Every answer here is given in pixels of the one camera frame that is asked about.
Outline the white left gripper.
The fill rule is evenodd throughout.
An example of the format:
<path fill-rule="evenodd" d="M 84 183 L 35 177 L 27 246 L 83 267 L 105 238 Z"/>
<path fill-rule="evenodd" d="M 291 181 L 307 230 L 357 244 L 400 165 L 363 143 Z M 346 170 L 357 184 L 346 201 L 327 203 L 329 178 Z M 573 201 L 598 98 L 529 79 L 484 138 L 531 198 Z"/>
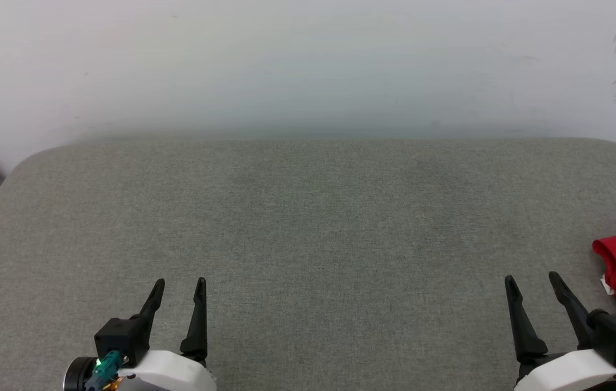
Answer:
<path fill-rule="evenodd" d="M 161 307 L 166 280 L 156 280 L 142 305 L 136 320 L 142 339 L 149 340 L 155 314 Z M 135 367 L 122 367 L 118 375 L 124 377 L 119 390 L 216 390 L 213 374 L 201 363 L 208 356 L 207 289 L 206 280 L 199 278 L 193 294 L 193 316 L 186 338 L 180 344 L 181 355 L 165 350 L 150 350 Z"/>

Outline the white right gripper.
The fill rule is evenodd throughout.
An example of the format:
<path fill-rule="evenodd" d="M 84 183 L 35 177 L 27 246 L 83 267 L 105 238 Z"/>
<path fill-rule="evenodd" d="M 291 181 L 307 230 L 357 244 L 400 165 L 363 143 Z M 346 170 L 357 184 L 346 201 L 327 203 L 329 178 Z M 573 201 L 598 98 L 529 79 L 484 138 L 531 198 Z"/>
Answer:
<path fill-rule="evenodd" d="M 578 342 L 576 348 L 592 349 L 594 330 L 587 309 L 558 272 L 549 272 L 549 282 L 570 319 Z M 523 295 L 511 275 L 505 277 L 505 292 L 517 361 L 529 363 L 543 358 L 548 347 L 532 326 L 523 307 Z M 613 380 L 615 375 L 616 367 L 594 350 L 573 351 L 532 369 L 514 390 L 584 390 Z"/>

